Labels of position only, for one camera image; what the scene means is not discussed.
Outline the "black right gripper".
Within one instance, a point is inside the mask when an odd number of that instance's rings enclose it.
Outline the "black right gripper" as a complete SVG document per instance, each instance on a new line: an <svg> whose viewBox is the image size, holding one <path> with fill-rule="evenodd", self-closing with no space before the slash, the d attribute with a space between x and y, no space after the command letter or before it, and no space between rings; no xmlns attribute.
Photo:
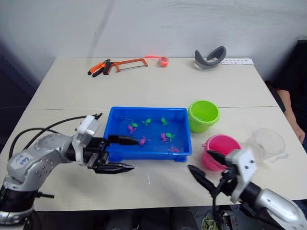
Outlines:
<svg viewBox="0 0 307 230"><path fill-rule="evenodd" d="M214 150L208 150L207 153L219 164L227 166L226 158L223 154ZM238 169L235 165L226 168L221 173L222 177L216 188L214 188L214 184L206 178L206 173L204 171L191 164L188 165L188 169L196 181L211 193L212 197L217 197L220 193L230 196L237 185Z"/></svg>

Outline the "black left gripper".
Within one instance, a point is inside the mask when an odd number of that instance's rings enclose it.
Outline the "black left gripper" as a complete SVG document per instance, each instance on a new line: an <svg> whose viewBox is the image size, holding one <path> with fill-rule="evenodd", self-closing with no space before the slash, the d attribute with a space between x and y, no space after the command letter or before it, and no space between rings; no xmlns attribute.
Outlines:
<svg viewBox="0 0 307 230"><path fill-rule="evenodd" d="M109 135L108 138L92 138L83 148L83 160L88 169L96 174L118 174L133 170L135 167L122 162L109 162L107 148L110 144L138 145L139 141L129 136Z"/></svg>

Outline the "person's hand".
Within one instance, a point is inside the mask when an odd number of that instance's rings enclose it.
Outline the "person's hand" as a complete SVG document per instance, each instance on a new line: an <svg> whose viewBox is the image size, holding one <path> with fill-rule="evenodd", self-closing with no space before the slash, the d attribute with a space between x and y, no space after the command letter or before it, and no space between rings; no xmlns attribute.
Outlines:
<svg viewBox="0 0 307 230"><path fill-rule="evenodd" d="M305 132L302 129L298 129L296 131L296 135L297 135L300 143L302 144L304 150L307 151L307 137L306 137Z"/></svg>

